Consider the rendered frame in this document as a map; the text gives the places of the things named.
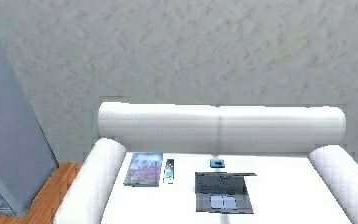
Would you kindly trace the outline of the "white sofa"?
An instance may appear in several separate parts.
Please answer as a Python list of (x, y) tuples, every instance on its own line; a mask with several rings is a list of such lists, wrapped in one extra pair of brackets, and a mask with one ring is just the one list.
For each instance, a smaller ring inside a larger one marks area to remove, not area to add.
[[(337, 107), (104, 102), (98, 132), (52, 224), (358, 224), (358, 164)], [(124, 185), (138, 152), (163, 154), (158, 187)], [(197, 212), (196, 172), (255, 173), (254, 213)]]

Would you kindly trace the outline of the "purple picture book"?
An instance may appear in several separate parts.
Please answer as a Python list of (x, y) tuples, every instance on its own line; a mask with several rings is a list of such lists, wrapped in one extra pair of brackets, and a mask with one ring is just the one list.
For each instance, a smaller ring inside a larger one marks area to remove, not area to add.
[(162, 161), (162, 153), (134, 153), (127, 170), (124, 185), (132, 187), (158, 187)]

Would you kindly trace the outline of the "grey laptop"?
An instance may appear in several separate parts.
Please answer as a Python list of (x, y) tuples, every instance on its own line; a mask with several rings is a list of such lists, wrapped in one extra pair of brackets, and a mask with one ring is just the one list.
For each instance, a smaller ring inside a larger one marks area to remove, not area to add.
[(221, 214), (253, 214), (245, 182), (255, 173), (196, 172), (196, 211)]

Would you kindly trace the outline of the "grey cabinet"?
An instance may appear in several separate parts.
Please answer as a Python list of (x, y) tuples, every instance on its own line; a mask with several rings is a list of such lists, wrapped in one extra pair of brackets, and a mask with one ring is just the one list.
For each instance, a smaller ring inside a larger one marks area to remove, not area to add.
[(0, 44), (0, 214), (21, 217), (58, 168)]

